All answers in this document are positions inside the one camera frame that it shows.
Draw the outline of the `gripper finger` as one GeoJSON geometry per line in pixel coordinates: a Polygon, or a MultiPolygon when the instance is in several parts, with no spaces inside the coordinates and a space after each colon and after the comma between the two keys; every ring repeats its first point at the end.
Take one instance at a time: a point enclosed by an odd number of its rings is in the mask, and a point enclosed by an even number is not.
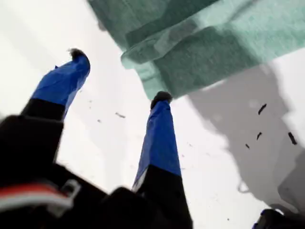
{"type": "Polygon", "coordinates": [[[175,229],[191,229],[193,221],[183,188],[170,103],[160,91],[151,101],[133,190],[154,204],[175,229]]]}
{"type": "Polygon", "coordinates": [[[49,71],[38,83],[21,114],[63,120],[91,69],[90,61],[79,49],[69,50],[72,60],[49,71]]]}

